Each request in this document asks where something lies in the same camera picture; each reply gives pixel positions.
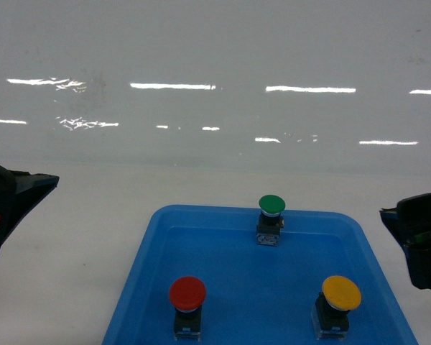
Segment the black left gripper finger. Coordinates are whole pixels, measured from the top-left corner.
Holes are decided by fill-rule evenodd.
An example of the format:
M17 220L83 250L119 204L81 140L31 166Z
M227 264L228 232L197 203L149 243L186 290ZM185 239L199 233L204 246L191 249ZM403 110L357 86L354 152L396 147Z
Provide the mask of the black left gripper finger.
M0 166L0 249L22 219L56 189L59 180L56 175Z

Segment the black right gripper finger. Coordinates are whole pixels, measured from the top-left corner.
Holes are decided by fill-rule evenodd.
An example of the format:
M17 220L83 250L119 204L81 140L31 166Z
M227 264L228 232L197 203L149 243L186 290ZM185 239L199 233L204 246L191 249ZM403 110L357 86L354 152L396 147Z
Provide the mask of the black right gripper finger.
M405 198L379 214L404 252L411 283L431 290L431 193Z

